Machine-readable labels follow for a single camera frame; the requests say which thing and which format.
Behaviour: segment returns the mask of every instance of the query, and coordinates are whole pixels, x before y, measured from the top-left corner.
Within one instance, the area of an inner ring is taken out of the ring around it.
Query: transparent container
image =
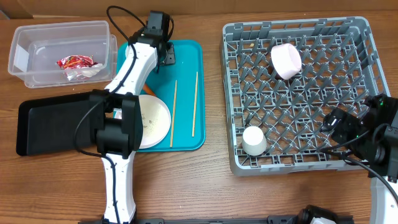
[[[66,22],[18,27],[12,40],[8,72],[29,88],[103,82],[115,76],[118,45],[106,21]],[[93,56],[103,66],[85,79],[69,80],[57,61],[71,55]]]

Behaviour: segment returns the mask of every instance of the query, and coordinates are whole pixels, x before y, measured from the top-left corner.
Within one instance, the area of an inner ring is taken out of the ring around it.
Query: chopstick
[[[173,102],[173,118],[172,118],[172,135],[170,137],[170,147],[173,147],[173,136],[174,136],[174,117],[175,117],[175,99],[177,97],[177,81],[175,81],[174,89],[174,102]]]
[[[195,102],[193,104],[192,137],[195,136],[195,121],[197,117],[197,98],[198,98],[198,72],[197,72],[197,82],[195,84]]]

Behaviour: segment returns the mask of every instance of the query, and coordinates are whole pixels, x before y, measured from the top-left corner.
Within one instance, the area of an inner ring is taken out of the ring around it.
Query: dish rack
[[[281,80],[271,48],[290,43],[301,71]],[[390,96],[369,22],[363,17],[226,24],[221,40],[229,161],[235,175],[287,174],[306,170],[353,170],[317,149],[336,145],[321,133],[334,108],[355,116],[367,95]],[[267,148],[260,156],[242,149],[246,127],[260,127]]]

